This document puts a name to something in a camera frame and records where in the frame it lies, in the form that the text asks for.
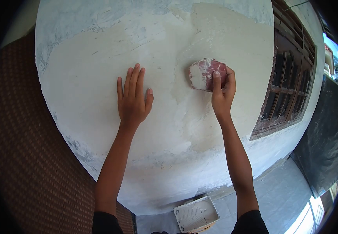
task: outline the sleeve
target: sleeve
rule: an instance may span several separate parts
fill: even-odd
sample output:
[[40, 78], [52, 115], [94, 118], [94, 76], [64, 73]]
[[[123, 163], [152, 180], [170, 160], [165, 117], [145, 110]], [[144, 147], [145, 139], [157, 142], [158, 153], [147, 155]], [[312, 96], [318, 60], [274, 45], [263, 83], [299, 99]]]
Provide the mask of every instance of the sleeve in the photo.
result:
[[231, 234], [239, 233], [269, 234], [259, 210], [248, 211], [237, 220]]
[[92, 234], [123, 234], [117, 218], [109, 213], [95, 212]]

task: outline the hand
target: hand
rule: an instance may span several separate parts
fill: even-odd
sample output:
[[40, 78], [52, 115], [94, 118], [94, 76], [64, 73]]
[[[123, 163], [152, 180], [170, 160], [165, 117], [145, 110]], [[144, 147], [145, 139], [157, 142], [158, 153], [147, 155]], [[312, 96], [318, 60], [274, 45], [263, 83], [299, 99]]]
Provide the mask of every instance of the hand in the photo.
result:
[[120, 114], [120, 127], [135, 131], [139, 124], [145, 120], [152, 108], [153, 91], [147, 90], [147, 101], [144, 103], [143, 78], [145, 69], [139, 71], [140, 64], [129, 68], [126, 75], [125, 88], [122, 91], [122, 78], [117, 80], [118, 113]]
[[226, 73], [228, 75], [227, 82], [225, 87], [221, 89], [220, 74], [218, 71], [213, 72], [212, 107], [220, 124], [231, 119], [231, 104], [236, 91], [235, 72], [226, 66]]

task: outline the plastered wall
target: plastered wall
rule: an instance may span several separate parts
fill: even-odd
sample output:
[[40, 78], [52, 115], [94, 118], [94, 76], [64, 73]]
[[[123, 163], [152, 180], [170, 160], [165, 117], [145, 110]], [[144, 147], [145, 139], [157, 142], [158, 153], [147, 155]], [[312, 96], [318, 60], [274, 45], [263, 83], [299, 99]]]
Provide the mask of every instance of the plastered wall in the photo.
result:
[[[308, 6], [293, 10], [323, 48]], [[35, 41], [42, 92], [64, 139], [97, 180], [119, 125], [116, 78], [137, 62], [145, 67], [145, 88], [155, 100], [135, 134], [118, 200], [136, 215], [167, 212], [199, 189], [231, 186], [211, 94], [191, 89], [186, 79], [191, 63], [210, 57], [235, 70], [231, 115], [254, 177], [304, 133], [320, 91], [323, 50], [317, 52], [322, 74], [316, 73], [303, 120], [248, 141], [271, 73], [273, 25], [269, 0], [42, 0]]]

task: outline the paint tray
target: paint tray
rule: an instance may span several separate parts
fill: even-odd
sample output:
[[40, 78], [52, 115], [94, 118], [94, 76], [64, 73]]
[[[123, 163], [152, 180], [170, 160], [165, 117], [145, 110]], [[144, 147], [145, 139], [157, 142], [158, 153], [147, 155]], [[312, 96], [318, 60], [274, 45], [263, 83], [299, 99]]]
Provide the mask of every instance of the paint tray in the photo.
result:
[[204, 231], [219, 220], [210, 196], [177, 206], [173, 211], [181, 233]]

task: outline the window pane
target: window pane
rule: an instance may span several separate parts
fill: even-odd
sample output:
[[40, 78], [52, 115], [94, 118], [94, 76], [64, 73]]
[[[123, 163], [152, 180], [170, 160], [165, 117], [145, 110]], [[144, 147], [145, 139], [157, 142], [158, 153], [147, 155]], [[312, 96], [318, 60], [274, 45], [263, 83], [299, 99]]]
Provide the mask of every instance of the window pane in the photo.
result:
[[281, 76], [283, 70], [284, 55], [277, 53], [277, 58], [275, 59], [275, 69], [272, 85], [279, 86], [281, 84]]
[[298, 111], [302, 111], [304, 108], [304, 104], [305, 104], [305, 97], [303, 96], [300, 100], [300, 104], [299, 104], [299, 110]]
[[267, 118], [269, 118], [270, 111], [273, 108], [275, 95], [276, 95], [275, 92], [270, 92], [269, 93], [268, 101], [266, 102], [264, 113], [263, 113], [261, 119], [267, 119]]
[[295, 106], [293, 107], [293, 113], [297, 112], [297, 107], [299, 106], [300, 99], [301, 99], [301, 96], [297, 96]]
[[273, 113], [273, 118], [277, 117], [279, 115], [279, 111], [281, 110], [281, 107], [282, 107], [282, 104], [283, 104], [283, 100], [284, 100], [284, 97], [286, 96], [285, 93], [279, 93], [279, 96], [278, 96], [278, 101], [277, 101], [277, 105], [275, 106], [275, 109], [274, 109], [274, 113]]
[[304, 84], [304, 90], [303, 92], [304, 93], [307, 93], [308, 92], [308, 89], [309, 89], [309, 83], [310, 83], [310, 72], [308, 72], [308, 77], [307, 77], [307, 80], [305, 81], [305, 84]]
[[283, 109], [282, 109], [280, 116], [284, 115], [284, 113], [286, 112], [290, 98], [291, 98], [291, 94], [287, 94], [287, 97], [286, 97], [286, 100], [284, 101]]
[[301, 79], [301, 84], [300, 84], [300, 91], [301, 91], [301, 92], [302, 92], [303, 89], [304, 89], [304, 83], [306, 82], [307, 77], [308, 77], [308, 70], [305, 70], [305, 71], [303, 72], [303, 77], [302, 77], [302, 79]]
[[293, 70], [292, 70], [292, 76], [291, 76], [291, 81], [290, 81], [290, 89], [293, 89], [295, 87], [295, 81], [297, 77], [297, 69], [299, 68], [298, 65], [294, 64], [293, 65]]
[[291, 68], [292, 68], [292, 62], [293, 62], [293, 54], [292, 52], [288, 52], [287, 59], [286, 59], [286, 69], [284, 70], [284, 77], [283, 77], [283, 83], [282, 87], [287, 88], [288, 82], [291, 76]]

